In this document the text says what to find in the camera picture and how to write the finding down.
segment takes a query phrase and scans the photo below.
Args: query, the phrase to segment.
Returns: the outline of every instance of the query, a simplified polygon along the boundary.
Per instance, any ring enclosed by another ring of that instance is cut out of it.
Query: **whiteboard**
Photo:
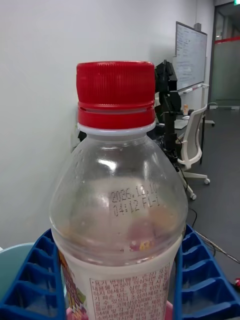
[[[204,82],[207,37],[206,33],[176,23],[177,90]]]

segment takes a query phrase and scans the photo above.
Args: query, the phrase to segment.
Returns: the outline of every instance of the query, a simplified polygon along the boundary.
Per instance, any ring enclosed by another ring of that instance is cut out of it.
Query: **robotic arm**
[[[181,98],[177,91],[177,76],[173,65],[164,60],[155,68],[155,92],[159,93],[160,105],[155,107],[158,121],[164,123],[163,151],[177,170],[177,135],[174,122],[181,114]]]

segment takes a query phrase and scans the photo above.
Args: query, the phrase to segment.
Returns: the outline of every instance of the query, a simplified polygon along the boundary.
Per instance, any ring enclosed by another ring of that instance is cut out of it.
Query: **bottle neck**
[[[129,141],[143,138],[148,131],[155,128],[155,125],[156,123],[154,121],[149,125],[130,129],[105,130],[87,127],[80,123],[77,124],[77,127],[92,139],[101,141]]]
[[[137,139],[142,139],[147,136],[146,132],[139,134],[130,134],[130,135],[97,135],[97,134],[87,134],[87,137],[94,140],[105,141],[105,142],[124,142],[132,141]]]

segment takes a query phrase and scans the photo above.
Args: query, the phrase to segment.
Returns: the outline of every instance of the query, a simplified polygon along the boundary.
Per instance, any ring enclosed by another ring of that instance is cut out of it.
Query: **blue plastic holder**
[[[176,261],[173,320],[226,320],[240,316],[238,295],[189,225]]]
[[[240,316],[240,299],[197,233],[187,225],[177,253],[173,320]],[[58,249],[51,230],[34,244],[0,302],[0,320],[65,320]]]
[[[0,302],[0,320],[47,319],[66,319],[58,249],[51,230],[36,241]]]

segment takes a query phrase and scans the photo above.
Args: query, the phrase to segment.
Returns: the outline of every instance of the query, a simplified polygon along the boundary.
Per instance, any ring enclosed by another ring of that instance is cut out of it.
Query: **gray floor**
[[[190,171],[208,175],[211,182],[205,185],[188,179],[197,196],[188,205],[197,211],[194,229],[240,260],[240,112],[210,110],[206,119],[214,120],[215,127],[205,125],[202,165],[197,163]],[[192,225],[194,218],[189,210],[187,223]],[[240,264],[222,253],[217,252],[215,257],[229,281],[240,277]],[[173,268],[168,297],[171,302],[174,273]]]

